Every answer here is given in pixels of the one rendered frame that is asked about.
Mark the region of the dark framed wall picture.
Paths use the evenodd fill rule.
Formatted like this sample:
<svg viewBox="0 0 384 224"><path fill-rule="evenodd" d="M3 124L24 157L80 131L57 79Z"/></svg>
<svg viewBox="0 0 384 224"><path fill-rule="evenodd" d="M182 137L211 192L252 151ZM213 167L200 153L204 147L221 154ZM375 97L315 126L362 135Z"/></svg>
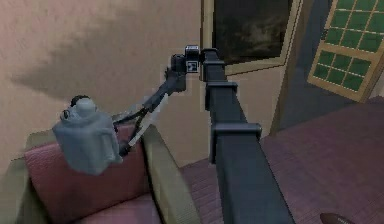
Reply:
<svg viewBox="0 0 384 224"><path fill-rule="evenodd" d="M303 0L201 0L200 46L228 76L284 65Z"/></svg>

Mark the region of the wooden framed green window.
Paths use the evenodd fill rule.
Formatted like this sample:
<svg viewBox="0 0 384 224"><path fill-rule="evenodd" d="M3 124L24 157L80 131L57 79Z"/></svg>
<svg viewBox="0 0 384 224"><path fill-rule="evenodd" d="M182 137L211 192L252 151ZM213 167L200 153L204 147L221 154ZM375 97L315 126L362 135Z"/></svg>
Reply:
<svg viewBox="0 0 384 224"><path fill-rule="evenodd" d="M384 70L384 0L333 0L308 82L366 101Z"/></svg>

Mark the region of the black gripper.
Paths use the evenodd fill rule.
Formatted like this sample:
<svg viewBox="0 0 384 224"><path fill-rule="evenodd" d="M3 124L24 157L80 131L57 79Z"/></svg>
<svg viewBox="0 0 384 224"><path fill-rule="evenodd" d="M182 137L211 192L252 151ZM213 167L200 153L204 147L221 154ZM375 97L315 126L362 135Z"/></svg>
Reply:
<svg viewBox="0 0 384 224"><path fill-rule="evenodd" d="M118 125L134 121L134 130L127 141L119 145L119 155L125 157L130 149L141 138L147 128L156 120L158 113L167 101L167 95L186 90L185 56L175 54L171 57L171 65L165 70L165 82L161 89L146 98L137 111L127 110L113 116L113 124Z"/></svg>

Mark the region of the dark red oval object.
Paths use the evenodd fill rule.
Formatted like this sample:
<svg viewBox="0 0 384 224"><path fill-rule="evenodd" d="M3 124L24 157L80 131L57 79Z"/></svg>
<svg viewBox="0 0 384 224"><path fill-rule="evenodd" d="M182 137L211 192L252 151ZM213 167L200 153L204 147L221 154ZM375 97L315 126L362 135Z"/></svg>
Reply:
<svg viewBox="0 0 384 224"><path fill-rule="evenodd" d="M321 213L320 220L323 224L355 224L353 221L335 213Z"/></svg>

